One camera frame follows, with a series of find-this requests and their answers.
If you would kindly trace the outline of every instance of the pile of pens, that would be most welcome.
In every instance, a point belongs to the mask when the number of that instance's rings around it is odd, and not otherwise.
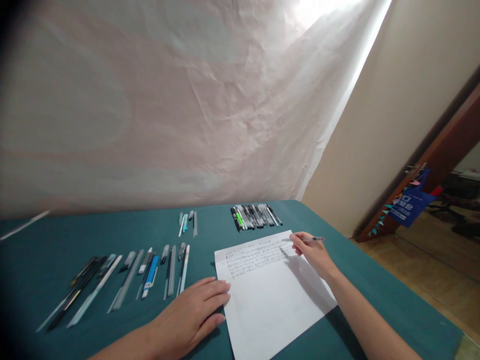
[[[174,294],[174,287],[175,287],[175,262],[177,258],[177,247],[173,245],[170,249],[169,245],[165,245],[163,248],[161,258],[157,256],[156,252],[151,247],[145,257],[142,257],[144,254],[144,250],[140,250],[138,253],[135,251],[130,251],[123,266],[120,268],[118,273],[122,273],[128,270],[125,279],[123,280],[120,289],[118,290],[113,302],[111,303],[110,308],[107,311],[109,314],[111,311],[116,311],[122,305],[122,302],[127,294],[127,291],[130,287],[130,284],[135,276],[135,274],[143,275],[143,279],[141,281],[140,287],[138,289],[138,293],[136,295],[136,299],[138,300],[140,297],[141,299],[145,299],[149,291],[154,286],[155,278],[157,275],[159,265],[162,265],[166,262],[168,256],[168,265],[166,270],[166,279],[165,279],[165,292],[163,295],[163,300],[167,298],[167,296],[171,296]],[[187,274],[187,266],[189,262],[189,254],[190,254],[190,245],[185,244],[184,242],[181,243],[180,249],[178,251],[178,261],[182,261],[181,270],[180,270],[180,277],[178,279],[178,288],[176,291],[176,296],[182,293],[185,289],[185,279]],[[111,254],[110,256],[103,256],[103,257],[92,257],[85,266],[78,272],[78,274],[73,278],[72,282],[70,283],[70,291],[65,296],[65,298],[58,304],[58,306],[52,311],[52,313],[47,317],[47,319],[39,326],[36,332],[40,332],[48,323],[49,321],[55,316],[55,318],[51,321],[49,326],[47,327],[47,332],[53,330],[68,312],[68,310],[72,307],[72,304],[80,297],[82,291],[85,290],[87,285],[90,281],[97,275],[99,279],[98,284],[95,288],[91,291],[88,297],[85,299],[83,304],[80,306],[76,314],[73,316],[71,321],[68,323],[67,328],[71,328],[72,326],[76,325],[82,316],[85,314],[89,306],[94,301],[97,294],[100,292],[104,284],[107,282],[109,277],[114,272],[115,268],[119,265],[120,261],[122,260],[122,255]]]
[[[238,232],[242,230],[262,229],[264,226],[282,226],[284,223],[272,207],[267,204],[235,205],[230,208]]]
[[[196,237],[199,234],[199,229],[197,226],[197,212],[190,211],[190,214],[180,213],[178,216],[178,226],[180,226],[180,231],[178,232],[178,237],[181,237],[183,233],[189,228],[188,222],[193,220],[193,237]]]

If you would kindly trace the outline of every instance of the wrinkled fabric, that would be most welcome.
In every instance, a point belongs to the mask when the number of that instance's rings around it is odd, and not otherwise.
[[[1,216],[301,199],[389,4],[31,6],[2,69]]]

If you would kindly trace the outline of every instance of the green table surface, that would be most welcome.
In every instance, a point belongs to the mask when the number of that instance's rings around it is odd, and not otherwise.
[[[121,308],[110,314],[126,272],[115,271],[81,321],[66,325],[96,285],[92,281],[60,325],[49,333],[37,327],[68,292],[68,284],[92,257],[111,253],[126,256],[165,244],[190,244],[185,286],[216,275],[214,251],[275,233],[306,231],[326,238],[332,259],[385,320],[424,359],[452,359],[462,332],[389,272],[301,202],[272,201],[283,221],[280,227],[237,232],[230,205],[197,207],[198,236],[178,237],[180,211],[191,208],[117,212],[43,218],[0,243],[2,310],[9,339],[30,359],[85,359],[131,330],[154,319],[172,300],[163,301],[167,266],[158,268],[155,285],[145,300],[136,300],[143,276],[133,278]],[[3,221],[0,234],[22,224]],[[178,276],[181,263],[176,263]],[[233,359],[226,323],[205,339],[187,358]],[[274,359],[365,359],[338,307],[300,335]]]

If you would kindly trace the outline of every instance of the tiled floor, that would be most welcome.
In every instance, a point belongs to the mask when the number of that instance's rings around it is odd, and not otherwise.
[[[438,225],[435,221],[442,222],[429,214],[422,217],[426,227],[414,224],[397,231],[403,239],[387,235],[354,243],[480,344],[480,244],[445,240],[449,233],[458,235],[450,226],[442,236],[428,231]]]

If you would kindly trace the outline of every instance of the blue bag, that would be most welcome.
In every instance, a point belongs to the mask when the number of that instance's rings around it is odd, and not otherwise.
[[[422,188],[430,170],[424,169],[419,179],[420,184],[409,187],[403,192],[402,197],[396,200],[388,215],[406,228],[415,221],[423,210],[437,197],[422,192]]]

